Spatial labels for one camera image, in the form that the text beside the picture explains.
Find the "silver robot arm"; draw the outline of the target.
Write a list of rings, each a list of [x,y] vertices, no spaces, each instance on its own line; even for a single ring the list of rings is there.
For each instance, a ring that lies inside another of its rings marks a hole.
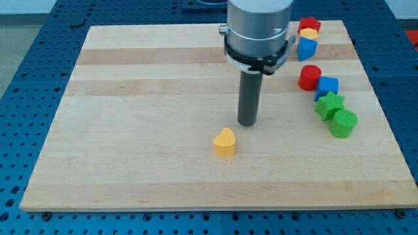
[[[227,61],[240,70],[237,119],[250,127],[257,120],[263,76],[287,60],[295,37],[287,38],[292,0],[229,0],[227,23],[219,27]]]

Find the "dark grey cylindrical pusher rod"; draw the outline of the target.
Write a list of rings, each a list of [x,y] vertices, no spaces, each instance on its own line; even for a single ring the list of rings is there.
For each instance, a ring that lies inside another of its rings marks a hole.
[[[240,74],[238,122],[242,126],[251,127],[257,120],[262,80],[262,73],[241,72]]]

